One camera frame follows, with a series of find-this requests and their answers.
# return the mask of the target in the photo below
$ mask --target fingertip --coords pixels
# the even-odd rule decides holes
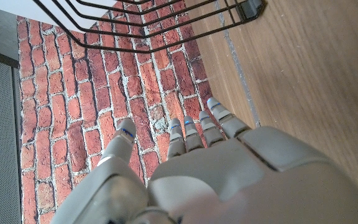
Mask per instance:
[[[211,97],[207,100],[206,104],[207,104],[208,108],[211,110],[211,108],[213,108],[216,105],[220,105],[221,103],[214,97]]]
[[[136,126],[135,123],[130,118],[125,118],[118,124],[117,129],[123,129],[127,131],[129,134],[136,135]]]

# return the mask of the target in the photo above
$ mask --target wooden floor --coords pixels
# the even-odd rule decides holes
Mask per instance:
[[[358,0],[267,2],[256,21],[198,39],[213,94],[253,128],[259,121],[324,152],[358,185]]]

